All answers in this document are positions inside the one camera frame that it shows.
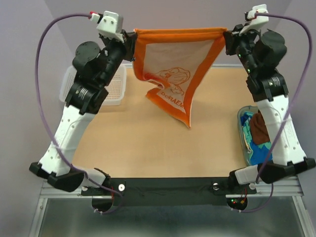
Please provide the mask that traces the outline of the orange Doraemon towel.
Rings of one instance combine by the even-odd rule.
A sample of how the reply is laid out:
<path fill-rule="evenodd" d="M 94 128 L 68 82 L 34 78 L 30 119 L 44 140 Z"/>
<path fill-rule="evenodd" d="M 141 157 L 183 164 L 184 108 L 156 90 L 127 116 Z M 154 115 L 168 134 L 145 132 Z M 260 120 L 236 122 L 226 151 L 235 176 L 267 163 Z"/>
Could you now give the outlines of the orange Doraemon towel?
<path fill-rule="evenodd" d="M 146 97 L 191 127 L 194 93 L 225 46 L 226 28 L 135 29 L 133 70 L 155 85 Z"/>

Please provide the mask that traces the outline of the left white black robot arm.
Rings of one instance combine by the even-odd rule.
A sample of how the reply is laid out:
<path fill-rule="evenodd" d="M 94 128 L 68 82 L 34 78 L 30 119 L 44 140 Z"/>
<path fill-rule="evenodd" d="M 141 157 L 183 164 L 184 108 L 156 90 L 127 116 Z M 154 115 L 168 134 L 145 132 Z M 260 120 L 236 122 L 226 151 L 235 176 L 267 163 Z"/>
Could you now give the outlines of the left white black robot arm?
<path fill-rule="evenodd" d="M 122 31 L 123 40 L 100 36 L 105 47 L 86 41 L 75 52 L 76 75 L 66 99 L 63 114 L 44 156 L 31 163 L 29 170 L 56 189 L 73 192 L 79 186 L 100 195 L 111 189 L 110 176 L 98 168 L 90 171 L 73 166 L 72 160 L 87 126 L 98 114 L 108 96 L 106 86 L 123 60 L 134 59 L 136 33 Z"/>

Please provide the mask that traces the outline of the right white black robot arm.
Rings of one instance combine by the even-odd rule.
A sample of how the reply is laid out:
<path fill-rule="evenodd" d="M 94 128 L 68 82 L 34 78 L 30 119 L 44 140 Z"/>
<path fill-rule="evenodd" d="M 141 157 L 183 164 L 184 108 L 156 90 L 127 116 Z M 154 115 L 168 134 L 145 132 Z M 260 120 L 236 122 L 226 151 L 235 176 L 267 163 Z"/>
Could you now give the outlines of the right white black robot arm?
<path fill-rule="evenodd" d="M 226 54 L 237 55 L 248 74 L 246 84 L 263 116 L 271 148 L 260 164 L 230 172 L 227 187 L 238 193 L 245 184 L 274 183 L 313 169 L 316 160 L 303 151 L 290 115 L 288 88 L 276 69 L 287 48 L 282 35 L 267 30 L 260 33 L 242 24 L 223 33 Z"/>

